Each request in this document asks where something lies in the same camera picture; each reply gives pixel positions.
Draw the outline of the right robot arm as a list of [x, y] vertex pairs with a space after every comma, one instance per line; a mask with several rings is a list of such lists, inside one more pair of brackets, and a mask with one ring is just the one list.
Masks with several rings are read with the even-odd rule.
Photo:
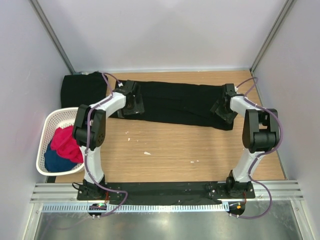
[[222, 88], [220, 97], [210, 110], [230, 124], [237, 115], [244, 117], [242, 129], [242, 156], [230, 171], [225, 182], [209, 184], [211, 199], [240, 199], [255, 197], [252, 174], [261, 159], [280, 143], [280, 124], [275, 109], [264, 109], [251, 103], [247, 96], [237, 93], [232, 83]]

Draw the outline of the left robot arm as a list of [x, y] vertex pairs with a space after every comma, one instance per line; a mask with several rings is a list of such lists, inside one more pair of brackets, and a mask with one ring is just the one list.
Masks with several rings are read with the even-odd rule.
[[101, 200], [108, 191], [101, 163], [108, 117], [116, 113], [124, 119], [144, 112], [141, 86], [132, 80], [119, 84], [101, 101], [78, 107], [72, 137], [80, 148], [85, 169], [82, 184], [77, 187], [78, 200]]

